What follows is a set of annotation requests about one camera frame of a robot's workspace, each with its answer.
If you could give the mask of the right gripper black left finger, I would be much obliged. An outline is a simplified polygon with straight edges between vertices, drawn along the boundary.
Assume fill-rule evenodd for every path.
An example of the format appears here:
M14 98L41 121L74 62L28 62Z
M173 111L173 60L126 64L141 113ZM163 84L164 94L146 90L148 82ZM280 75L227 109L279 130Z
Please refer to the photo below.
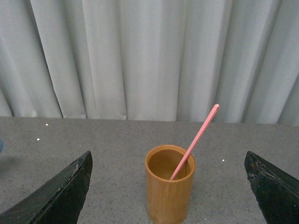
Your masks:
M89 190L90 151L0 215L2 224L75 224Z

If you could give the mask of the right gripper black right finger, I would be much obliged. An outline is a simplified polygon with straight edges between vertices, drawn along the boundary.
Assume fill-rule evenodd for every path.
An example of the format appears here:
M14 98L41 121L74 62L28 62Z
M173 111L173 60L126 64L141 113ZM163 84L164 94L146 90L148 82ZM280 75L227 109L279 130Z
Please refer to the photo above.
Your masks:
M299 222L299 181L248 151L244 166L251 190L268 224Z

